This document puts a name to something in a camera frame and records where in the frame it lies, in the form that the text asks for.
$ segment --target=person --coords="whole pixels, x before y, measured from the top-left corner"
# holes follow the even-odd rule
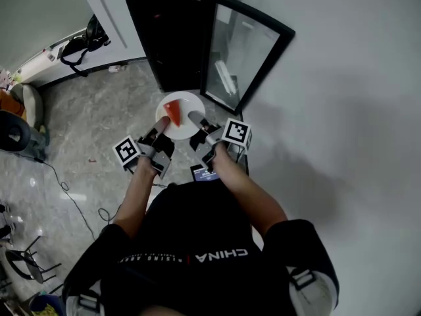
[[[156,171],[139,158],[113,223],[64,282],[68,315],[85,315],[86,296],[105,315],[331,313],[339,283],[313,225],[289,221],[224,144],[215,151],[219,180],[167,188],[147,212]]]
[[[10,214],[11,208],[9,205],[2,205],[0,204],[0,213],[4,214],[6,212],[7,214]],[[5,238],[5,236],[8,236],[9,234],[13,234],[15,230],[14,223],[6,224],[4,227],[0,228],[0,247],[1,246],[10,246],[12,244],[10,238]]]

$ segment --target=black t-shirt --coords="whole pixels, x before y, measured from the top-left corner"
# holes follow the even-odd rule
[[[275,224],[255,245],[249,220],[220,180],[163,190],[137,238],[104,228],[65,282],[79,294],[101,279],[107,315],[163,305],[186,315],[294,315],[286,266],[327,274],[339,285],[313,225]]]

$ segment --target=marble floor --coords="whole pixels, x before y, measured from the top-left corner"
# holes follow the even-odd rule
[[[118,164],[111,147],[131,134],[138,138],[155,123],[155,109],[165,96],[158,88],[147,61],[130,63],[126,70],[101,70],[47,88],[45,124],[50,135],[46,162],[83,211],[95,237],[107,224],[98,215],[103,207],[113,215],[124,197],[130,174]],[[207,117],[224,124],[230,114],[202,98]],[[190,166],[198,164],[188,141],[176,141],[171,166],[163,184],[192,181]],[[63,282],[93,238],[74,204],[57,184],[47,165],[0,152],[0,199],[10,205],[16,232],[13,248],[33,247],[43,268],[62,263],[44,284],[20,278],[0,249],[0,259],[21,300],[40,290],[50,291]],[[159,192],[154,187],[151,198]]]

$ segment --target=metal frame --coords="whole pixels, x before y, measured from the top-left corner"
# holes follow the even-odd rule
[[[216,6],[223,5],[228,7],[238,13],[244,14],[249,18],[255,19],[256,21],[260,22],[264,26],[270,28],[271,30],[279,33],[279,38],[274,44],[272,50],[269,52],[268,56],[264,60],[262,66],[260,67],[259,71],[256,73],[256,76],[253,78],[250,86],[247,88],[244,96],[240,99],[235,110],[225,106],[217,102],[211,96],[206,94],[206,85],[207,85],[207,78],[208,78],[208,68],[209,68],[209,58],[211,53],[211,45],[212,45],[212,35],[214,30],[214,19],[216,16]],[[247,104],[247,102],[251,99],[256,89],[260,86],[266,75],[271,71],[273,66],[276,64],[282,53],[285,51],[286,47],[289,45],[291,40],[294,38],[295,31],[291,28],[287,27],[286,25],[282,24],[281,22],[275,20],[271,16],[264,14],[263,12],[258,11],[257,9],[246,5],[237,0],[212,0],[210,3],[210,7],[213,9],[214,18],[210,25],[208,25],[206,32],[205,32],[205,48],[204,48],[204,55],[203,55],[203,63],[202,63],[202,79],[201,79],[201,88],[200,94],[211,101],[215,102],[219,106],[223,107],[228,112],[232,113],[233,115],[238,115],[242,108]]]

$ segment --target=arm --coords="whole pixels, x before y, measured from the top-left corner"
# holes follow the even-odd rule
[[[151,160],[140,157],[126,196],[113,221],[130,238],[136,236],[145,216],[147,201],[156,175],[157,172],[152,168]]]
[[[233,193],[251,224],[262,237],[271,226],[287,220],[284,210],[276,200],[244,173],[228,155],[224,144],[218,144],[215,152],[213,161],[215,172]]]

